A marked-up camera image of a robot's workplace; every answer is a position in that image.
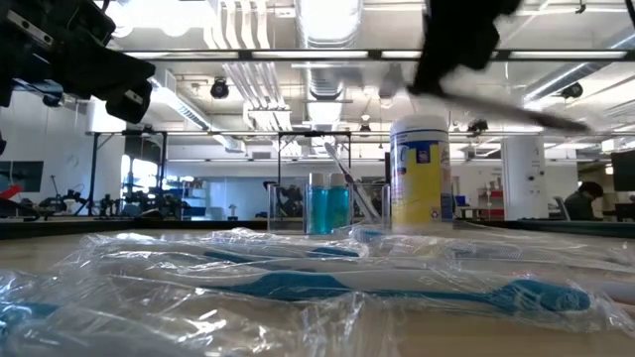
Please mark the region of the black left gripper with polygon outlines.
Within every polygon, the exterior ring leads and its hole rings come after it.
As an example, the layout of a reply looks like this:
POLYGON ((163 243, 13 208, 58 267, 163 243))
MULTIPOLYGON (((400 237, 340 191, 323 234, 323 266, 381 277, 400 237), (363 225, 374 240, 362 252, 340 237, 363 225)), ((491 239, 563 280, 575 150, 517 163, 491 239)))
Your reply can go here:
POLYGON ((67 95, 105 103, 138 124, 151 101, 155 66, 108 47, 114 21, 92 0, 0 0, 0 107, 22 87, 53 107, 67 95))

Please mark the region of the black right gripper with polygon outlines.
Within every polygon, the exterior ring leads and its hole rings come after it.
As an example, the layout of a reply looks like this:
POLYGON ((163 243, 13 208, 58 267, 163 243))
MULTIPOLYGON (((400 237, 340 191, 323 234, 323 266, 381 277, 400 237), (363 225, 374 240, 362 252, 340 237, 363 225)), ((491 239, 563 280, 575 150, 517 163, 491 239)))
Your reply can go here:
POLYGON ((511 16, 521 0, 427 0, 423 53, 410 93, 443 95, 443 78, 461 65, 485 69, 500 42, 495 21, 511 16))

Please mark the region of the dark grey white toothbrush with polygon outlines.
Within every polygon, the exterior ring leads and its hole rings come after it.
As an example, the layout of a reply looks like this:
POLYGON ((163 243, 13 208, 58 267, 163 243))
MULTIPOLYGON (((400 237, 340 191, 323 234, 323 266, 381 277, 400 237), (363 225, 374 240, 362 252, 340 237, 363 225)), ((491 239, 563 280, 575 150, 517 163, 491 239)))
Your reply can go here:
POLYGON ((436 98, 447 103, 460 106, 479 113, 489 113, 503 120, 540 126, 546 129, 559 130, 569 133, 586 133, 591 128, 584 123, 576 122, 570 117, 552 112, 541 112, 526 109, 514 104, 489 100, 487 98, 470 96, 456 92, 434 93, 436 98))

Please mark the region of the purple white toothbrush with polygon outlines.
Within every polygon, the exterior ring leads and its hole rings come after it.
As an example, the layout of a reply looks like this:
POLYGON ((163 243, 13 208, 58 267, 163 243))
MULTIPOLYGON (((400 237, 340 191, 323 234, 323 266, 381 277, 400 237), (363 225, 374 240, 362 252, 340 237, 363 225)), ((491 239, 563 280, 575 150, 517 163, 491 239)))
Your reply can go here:
POLYGON ((351 187, 355 200, 365 216, 365 218, 373 223, 379 223, 381 221, 380 213, 375 209, 372 199, 366 190, 361 185, 361 181, 355 178, 352 174, 351 169, 345 164, 345 162, 338 156, 336 149, 330 143, 323 144, 325 150, 328 155, 333 159, 335 164, 340 169, 341 173, 344 176, 345 181, 351 187))

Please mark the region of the teal mouthwash bottle white cap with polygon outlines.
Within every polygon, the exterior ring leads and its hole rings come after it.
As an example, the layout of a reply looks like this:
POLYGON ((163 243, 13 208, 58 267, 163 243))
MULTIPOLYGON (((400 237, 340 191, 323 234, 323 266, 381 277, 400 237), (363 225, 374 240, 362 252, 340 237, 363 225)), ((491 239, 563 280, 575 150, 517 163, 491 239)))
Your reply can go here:
POLYGON ((325 178, 320 173, 310 173, 307 188, 308 233, 326 234, 327 190, 325 178))
POLYGON ((349 224, 349 189, 344 174, 331 173, 327 190, 326 228, 328 233, 349 224))

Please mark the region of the clear acrylic organizer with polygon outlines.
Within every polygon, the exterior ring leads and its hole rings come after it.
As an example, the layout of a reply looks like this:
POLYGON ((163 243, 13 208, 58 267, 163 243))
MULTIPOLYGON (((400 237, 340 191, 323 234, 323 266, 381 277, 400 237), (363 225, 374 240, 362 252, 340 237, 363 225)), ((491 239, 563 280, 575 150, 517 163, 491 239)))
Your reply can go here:
MULTIPOLYGON (((263 186, 267 193, 268 208, 264 213, 264 216, 268 220, 268 229, 270 231, 279 231, 284 229, 302 230, 304 233, 308 233, 308 211, 307 211, 307 188, 308 183, 304 182, 292 182, 289 184, 280 184, 276 181, 264 181, 263 186)), ((347 226, 338 228, 332 233, 326 233, 321 235, 335 234, 336 232, 350 227, 356 223, 371 223, 368 221, 361 212, 353 191, 349 184, 349 224, 347 226)), ((385 199, 382 196, 382 189, 385 187, 385 182, 379 180, 369 185, 362 185, 366 192, 372 199, 372 203, 375 209, 381 215, 381 221, 379 224, 387 221, 386 214, 383 212, 385 199)))

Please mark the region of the yellow Lysol wipes canister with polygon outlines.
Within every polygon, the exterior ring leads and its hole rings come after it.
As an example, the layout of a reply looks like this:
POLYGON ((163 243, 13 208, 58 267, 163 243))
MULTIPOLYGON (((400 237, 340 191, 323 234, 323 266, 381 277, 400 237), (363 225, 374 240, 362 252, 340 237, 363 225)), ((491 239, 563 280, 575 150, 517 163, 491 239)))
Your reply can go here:
POLYGON ((419 234, 453 221, 448 125, 442 116, 412 114, 393 122, 391 228, 419 234))

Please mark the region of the white pillar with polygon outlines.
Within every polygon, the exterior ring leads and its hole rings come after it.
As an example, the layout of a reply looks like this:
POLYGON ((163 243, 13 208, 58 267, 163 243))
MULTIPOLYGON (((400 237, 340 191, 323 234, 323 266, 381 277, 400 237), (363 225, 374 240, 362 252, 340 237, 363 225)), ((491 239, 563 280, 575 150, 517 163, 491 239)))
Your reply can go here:
POLYGON ((544 138, 506 137, 501 152, 505 219, 547 218, 544 138))

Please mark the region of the red shelf unit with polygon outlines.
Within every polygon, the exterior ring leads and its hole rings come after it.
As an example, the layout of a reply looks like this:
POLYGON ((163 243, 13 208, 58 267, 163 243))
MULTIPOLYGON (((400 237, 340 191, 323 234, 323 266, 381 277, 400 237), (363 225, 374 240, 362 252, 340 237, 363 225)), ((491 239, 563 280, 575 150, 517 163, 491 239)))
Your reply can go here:
POLYGON ((503 220, 505 216, 503 190, 480 188, 477 192, 479 218, 482 220, 503 220))

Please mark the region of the person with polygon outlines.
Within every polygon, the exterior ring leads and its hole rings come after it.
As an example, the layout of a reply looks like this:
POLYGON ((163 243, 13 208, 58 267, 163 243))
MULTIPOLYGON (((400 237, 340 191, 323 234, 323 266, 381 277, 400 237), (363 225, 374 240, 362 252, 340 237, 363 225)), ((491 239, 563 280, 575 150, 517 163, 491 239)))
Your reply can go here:
POLYGON ((592 203, 602 198, 604 190, 594 181, 584 181, 578 189, 565 199, 565 208, 572 221, 597 220, 592 203))

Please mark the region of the black background station frame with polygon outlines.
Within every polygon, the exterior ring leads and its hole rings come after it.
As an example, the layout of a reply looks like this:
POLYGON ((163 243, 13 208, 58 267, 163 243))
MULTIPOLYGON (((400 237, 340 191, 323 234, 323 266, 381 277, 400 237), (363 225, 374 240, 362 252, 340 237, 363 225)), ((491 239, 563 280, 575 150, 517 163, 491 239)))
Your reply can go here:
POLYGON ((143 154, 151 152, 151 145, 145 144, 152 137, 160 137, 161 141, 156 144, 158 148, 157 155, 154 164, 157 165, 155 177, 155 188, 162 190, 162 180, 165 177, 166 163, 167 163, 167 148, 168 148, 168 132, 156 131, 152 128, 144 129, 125 129, 122 131, 110 131, 110 132, 87 132, 87 135, 93 137, 92 140, 92 153, 91 153, 91 167, 90 167, 90 180, 87 203, 85 204, 86 214, 88 216, 94 216, 94 208, 99 204, 101 196, 115 194, 113 185, 117 182, 121 183, 120 177, 116 177, 115 168, 108 167, 105 171, 100 169, 100 151, 105 151, 103 157, 110 164, 120 164, 120 159, 123 155, 127 155, 130 159, 129 170, 132 170, 132 165, 135 159, 145 161, 143 154))

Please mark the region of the silver ceiling duct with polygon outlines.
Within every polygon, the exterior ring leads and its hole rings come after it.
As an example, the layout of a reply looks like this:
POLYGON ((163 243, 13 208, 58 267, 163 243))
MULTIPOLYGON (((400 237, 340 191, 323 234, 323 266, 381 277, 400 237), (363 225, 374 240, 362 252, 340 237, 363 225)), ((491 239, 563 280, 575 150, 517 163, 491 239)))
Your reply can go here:
POLYGON ((562 65, 526 87, 524 102, 532 102, 556 93, 579 80, 601 70, 599 62, 580 62, 562 65))
MULTIPOLYGON (((356 45, 363 0, 295 0, 297 31, 304 49, 350 50, 356 45)), ((308 119, 317 131, 334 131, 345 94, 339 62, 311 62, 306 70, 308 119)))

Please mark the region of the dark wall screen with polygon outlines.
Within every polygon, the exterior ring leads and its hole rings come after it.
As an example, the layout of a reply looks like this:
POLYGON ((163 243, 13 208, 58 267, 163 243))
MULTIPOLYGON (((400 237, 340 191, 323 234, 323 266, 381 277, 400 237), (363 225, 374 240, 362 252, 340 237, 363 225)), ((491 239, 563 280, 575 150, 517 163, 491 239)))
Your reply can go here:
POLYGON ((0 161, 0 190, 18 185, 23 192, 38 192, 43 177, 43 162, 0 161))

